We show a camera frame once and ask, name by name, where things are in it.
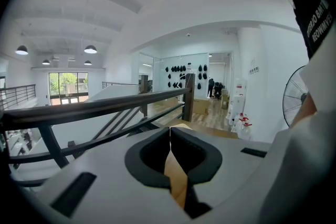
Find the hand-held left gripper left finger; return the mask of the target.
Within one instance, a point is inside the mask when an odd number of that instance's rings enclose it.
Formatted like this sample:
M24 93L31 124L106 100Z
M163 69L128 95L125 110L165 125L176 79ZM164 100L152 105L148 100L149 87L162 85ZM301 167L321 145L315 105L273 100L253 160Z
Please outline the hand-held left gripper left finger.
M56 223L187 223L164 165L169 128L119 138L86 151L38 193Z

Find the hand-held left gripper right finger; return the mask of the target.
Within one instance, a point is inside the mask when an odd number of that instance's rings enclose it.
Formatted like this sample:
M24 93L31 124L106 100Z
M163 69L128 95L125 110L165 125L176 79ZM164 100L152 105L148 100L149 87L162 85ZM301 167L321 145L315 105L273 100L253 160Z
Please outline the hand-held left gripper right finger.
M187 175L184 210L195 219L224 202L256 170L269 143L171 128L171 150Z

